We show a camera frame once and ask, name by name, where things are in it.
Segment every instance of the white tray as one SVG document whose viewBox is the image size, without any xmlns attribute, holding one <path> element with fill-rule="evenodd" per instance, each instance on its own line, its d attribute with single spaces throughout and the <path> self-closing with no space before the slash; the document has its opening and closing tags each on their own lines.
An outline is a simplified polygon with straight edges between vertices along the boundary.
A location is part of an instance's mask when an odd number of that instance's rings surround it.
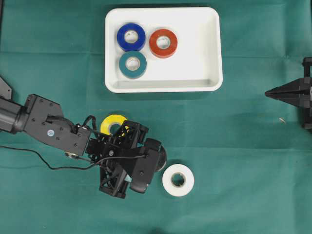
<svg viewBox="0 0 312 234">
<path fill-rule="evenodd" d="M 137 23 L 145 31 L 140 52 L 147 59 L 143 76 L 126 78 L 118 61 L 124 53 L 117 31 L 126 23 Z M 173 56 L 157 58 L 149 38 L 157 29 L 175 33 L 178 46 Z M 114 93 L 214 91 L 223 81 L 218 13 L 210 7 L 113 9 L 105 19 L 105 85 Z"/>
</svg>

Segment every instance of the tape roll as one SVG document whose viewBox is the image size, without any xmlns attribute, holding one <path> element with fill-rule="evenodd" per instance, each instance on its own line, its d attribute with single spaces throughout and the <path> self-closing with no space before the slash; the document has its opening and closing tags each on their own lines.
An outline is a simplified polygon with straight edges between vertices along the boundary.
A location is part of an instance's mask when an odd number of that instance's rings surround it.
<svg viewBox="0 0 312 234">
<path fill-rule="evenodd" d="M 120 71 L 128 78 L 139 78 L 146 70 L 147 61 L 138 51 L 124 53 L 119 60 Z"/>
<path fill-rule="evenodd" d="M 114 124 L 121 126 L 125 120 L 127 120 L 127 118 L 122 115 L 110 115 L 106 117 L 101 123 L 101 133 L 111 135 L 111 127 Z"/>
<path fill-rule="evenodd" d="M 125 24 L 117 32 L 117 42 L 124 51 L 142 49 L 145 38 L 143 28 L 135 23 Z"/>
<path fill-rule="evenodd" d="M 173 183 L 173 177 L 176 174 L 180 174 L 184 179 L 184 183 L 180 186 L 176 186 Z M 174 164 L 168 167 L 162 175 L 162 185 L 172 196 L 185 196 L 194 186 L 194 176 L 192 171 L 187 166 Z"/>
<path fill-rule="evenodd" d="M 156 57 L 168 58 L 176 52 L 177 38 L 170 30 L 159 29 L 150 37 L 150 48 Z"/>
</svg>

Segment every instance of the green tablecloth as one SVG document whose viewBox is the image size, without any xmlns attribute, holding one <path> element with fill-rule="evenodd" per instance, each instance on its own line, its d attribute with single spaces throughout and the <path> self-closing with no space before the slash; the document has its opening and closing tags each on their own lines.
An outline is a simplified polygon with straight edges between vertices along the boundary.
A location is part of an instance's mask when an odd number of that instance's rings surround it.
<svg viewBox="0 0 312 234">
<path fill-rule="evenodd" d="M 155 175 L 144 195 L 98 191 L 98 168 L 51 171 L 36 155 L 1 149 L 0 232 L 301 234 L 312 231 L 312 136 L 300 113 L 264 92 L 303 77 L 312 56 L 310 0 L 5 0 L 0 74 L 14 101 L 38 94 L 73 122 L 123 114 L 163 142 L 167 166 L 195 176 L 185 197 Z M 224 81 L 206 93 L 114 94 L 104 79 L 104 18 L 117 7 L 210 6 L 220 15 Z M 24 133 L 0 144 L 79 165 Z"/>
</svg>

